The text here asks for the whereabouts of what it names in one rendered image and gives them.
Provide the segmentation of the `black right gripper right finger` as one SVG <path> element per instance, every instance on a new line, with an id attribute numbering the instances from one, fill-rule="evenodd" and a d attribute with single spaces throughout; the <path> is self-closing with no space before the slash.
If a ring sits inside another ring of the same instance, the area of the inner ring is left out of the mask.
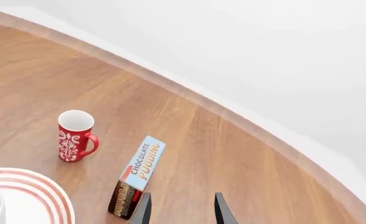
<path id="1" fill-rule="evenodd" d="M 215 193 L 214 210 L 217 224 L 238 224 L 220 192 Z"/>

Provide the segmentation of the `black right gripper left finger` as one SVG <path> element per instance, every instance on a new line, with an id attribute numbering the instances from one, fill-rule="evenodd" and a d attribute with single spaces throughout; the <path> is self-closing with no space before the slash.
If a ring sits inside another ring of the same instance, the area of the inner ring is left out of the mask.
<path id="1" fill-rule="evenodd" d="M 151 210 L 151 194 L 146 192 L 143 194 L 141 202 L 127 224 L 149 224 Z"/>

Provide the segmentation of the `chocolate pudding box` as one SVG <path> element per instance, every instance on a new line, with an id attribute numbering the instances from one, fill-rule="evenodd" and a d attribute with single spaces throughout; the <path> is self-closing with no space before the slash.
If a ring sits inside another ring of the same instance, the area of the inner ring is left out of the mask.
<path id="1" fill-rule="evenodd" d="M 108 212 L 129 220 L 134 213 L 166 144 L 146 136 L 129 161 L 114 189 Z"/>

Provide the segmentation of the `white plate with red rings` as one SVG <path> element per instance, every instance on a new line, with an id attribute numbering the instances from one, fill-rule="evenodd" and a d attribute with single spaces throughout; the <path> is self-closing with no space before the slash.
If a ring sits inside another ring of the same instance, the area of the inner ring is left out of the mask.
<path id="1" fill-rule="evenodd" d="M 0 167 L 6 224 L 76 224 L 72 203 L 50 178 L 27 169 Z"/>

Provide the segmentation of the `red patterned mug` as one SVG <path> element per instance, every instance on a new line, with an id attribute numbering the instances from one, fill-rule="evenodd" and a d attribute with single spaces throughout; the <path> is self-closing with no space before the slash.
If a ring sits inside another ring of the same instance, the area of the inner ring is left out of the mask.
<path id="1" fill-rule="evenodd" d="M 92 115 L 82 110 L 68 110 L 58 116 L 61 160 L 78 162 L 98 149 L 100 141 L 92 134 L 94 124 Z"/>

